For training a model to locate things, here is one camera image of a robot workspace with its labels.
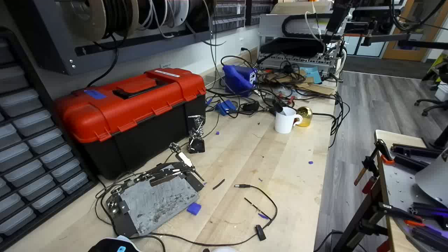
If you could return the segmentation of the white ceramic cup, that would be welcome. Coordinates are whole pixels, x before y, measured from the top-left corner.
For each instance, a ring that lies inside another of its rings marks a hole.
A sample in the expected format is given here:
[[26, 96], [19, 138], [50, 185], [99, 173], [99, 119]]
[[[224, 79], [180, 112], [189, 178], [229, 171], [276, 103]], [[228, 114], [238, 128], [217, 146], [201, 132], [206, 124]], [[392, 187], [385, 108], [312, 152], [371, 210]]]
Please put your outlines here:
[[298, 125], [301, 117], [292, 108], [284, 107], [283, 110], [287, 115], [284, 117], [280, 112], [276, 114], [274, 131], [281, 135], [288, 135], [292, 131], [292, 128]]

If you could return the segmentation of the grey drawer organizer cabinet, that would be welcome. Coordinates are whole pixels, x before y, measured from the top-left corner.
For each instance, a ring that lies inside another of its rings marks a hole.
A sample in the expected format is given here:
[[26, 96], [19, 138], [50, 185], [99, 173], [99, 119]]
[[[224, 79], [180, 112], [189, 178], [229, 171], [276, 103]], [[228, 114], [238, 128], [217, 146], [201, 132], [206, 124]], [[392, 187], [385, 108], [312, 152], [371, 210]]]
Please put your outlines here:
[[94, 187], [15, 34], [0, 28], [0, 250]]

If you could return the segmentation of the wooden side workbench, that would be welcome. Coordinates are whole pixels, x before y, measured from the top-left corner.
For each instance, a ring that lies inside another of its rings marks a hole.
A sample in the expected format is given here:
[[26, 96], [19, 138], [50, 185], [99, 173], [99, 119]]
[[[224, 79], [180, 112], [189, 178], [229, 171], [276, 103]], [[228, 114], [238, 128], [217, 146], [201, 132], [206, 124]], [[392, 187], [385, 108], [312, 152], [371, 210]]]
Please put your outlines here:
[[400, 250], [448, 252], [446, 152], [427, 149], [421, 139], [376, 131], [367, 156], [374, 168], [361, 206], [339, 237], [333, 252], [353, 252], [364, 237], [385, 236], [379, 252]]

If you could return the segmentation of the small blue plastic block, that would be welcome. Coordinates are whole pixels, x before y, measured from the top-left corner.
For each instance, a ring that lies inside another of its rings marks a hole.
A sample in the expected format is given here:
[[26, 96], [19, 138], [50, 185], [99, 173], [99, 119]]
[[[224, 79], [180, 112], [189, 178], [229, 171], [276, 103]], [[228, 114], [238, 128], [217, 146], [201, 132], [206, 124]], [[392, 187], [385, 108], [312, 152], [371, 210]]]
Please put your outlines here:
[[201, 210], [201, 206], [199, 203], [192, 203], [187, 206], [187, 212], [193, 216], [197, 216], [200, 210]]

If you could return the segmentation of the blue power tool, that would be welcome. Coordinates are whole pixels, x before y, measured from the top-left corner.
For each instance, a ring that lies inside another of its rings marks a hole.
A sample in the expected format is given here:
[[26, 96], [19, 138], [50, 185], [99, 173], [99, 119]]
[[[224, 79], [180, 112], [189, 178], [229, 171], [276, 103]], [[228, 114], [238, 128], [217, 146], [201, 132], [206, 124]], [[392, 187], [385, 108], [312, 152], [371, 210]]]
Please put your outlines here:
[[228, 93], [248, 97], [255, 89], [256, 72], [252, 68], [225, 65], [222, 72]]

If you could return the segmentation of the gold round tin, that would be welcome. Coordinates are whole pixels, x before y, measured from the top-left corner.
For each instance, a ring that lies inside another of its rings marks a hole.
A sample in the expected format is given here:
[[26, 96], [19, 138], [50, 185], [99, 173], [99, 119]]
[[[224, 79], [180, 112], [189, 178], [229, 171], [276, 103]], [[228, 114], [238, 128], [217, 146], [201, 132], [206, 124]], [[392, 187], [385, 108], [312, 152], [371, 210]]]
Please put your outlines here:
[[299, 107], [297, 110], [297, 114], [301, 117], [301, 121], [298, 122], [299, 128], [308, 128], [312, 121], [312, 111], [308, 107]]

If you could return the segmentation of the red and black toolbox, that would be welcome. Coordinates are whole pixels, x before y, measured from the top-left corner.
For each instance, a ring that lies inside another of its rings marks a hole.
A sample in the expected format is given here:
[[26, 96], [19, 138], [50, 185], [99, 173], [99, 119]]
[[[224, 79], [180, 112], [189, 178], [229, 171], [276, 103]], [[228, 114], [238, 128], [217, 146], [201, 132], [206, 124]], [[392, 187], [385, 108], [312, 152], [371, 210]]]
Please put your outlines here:
[[189, 136], [189, 118], [204, 115], [206, 86], [189, 70], [154, 69], [74, 91], [56, 110], [92, 171], [115, 180]]

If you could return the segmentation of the black clip stand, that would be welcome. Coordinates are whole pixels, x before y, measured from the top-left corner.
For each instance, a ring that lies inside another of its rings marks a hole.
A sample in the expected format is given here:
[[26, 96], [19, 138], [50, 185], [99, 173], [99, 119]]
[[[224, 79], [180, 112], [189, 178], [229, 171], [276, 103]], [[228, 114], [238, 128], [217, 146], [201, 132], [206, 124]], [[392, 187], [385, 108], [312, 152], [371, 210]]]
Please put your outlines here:
[[204, 152], [204, 140], [203, 140], [204, 118], [201, 115], [190, 115], [187, 118], [187, 122], [189, 122], [187, 152], [190, 154], [203, 153]]

